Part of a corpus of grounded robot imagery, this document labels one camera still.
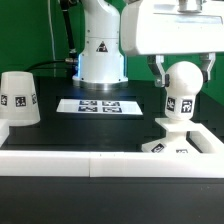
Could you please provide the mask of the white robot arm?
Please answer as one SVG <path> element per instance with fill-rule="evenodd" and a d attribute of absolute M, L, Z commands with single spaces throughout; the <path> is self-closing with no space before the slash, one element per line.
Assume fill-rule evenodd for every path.
<path fill-rule="evenodd" d="M 125 56 L 144 55 L 158 87 L 169 83 L 162 67 L 167 55 L 198 54 L 205 80 L 216 54 L 224 52 L 224 1 L 123 0 L 119 11 L 105 0 L 59 0 L 64 15 L 73 83 L 111 89 L 128 82 Z M 80 3 L 85 16 L 85 46 L 77 52 L 68 10 Z"/>

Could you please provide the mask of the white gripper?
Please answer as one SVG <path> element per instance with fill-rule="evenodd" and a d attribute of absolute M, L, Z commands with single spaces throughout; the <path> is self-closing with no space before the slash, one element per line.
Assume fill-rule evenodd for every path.
<path fill-rule="evenodd" d="M 178 0 L 134 0 L 121 14 L 121 46 L 129 56 L 150 55 L 155 86 L 164 87 L 163 55 L 200 55 L 203 82 L 211 78 L 214 52 L 224 52 L 224 1 L 207 0 L 201 12 L 180 12 Z"/>

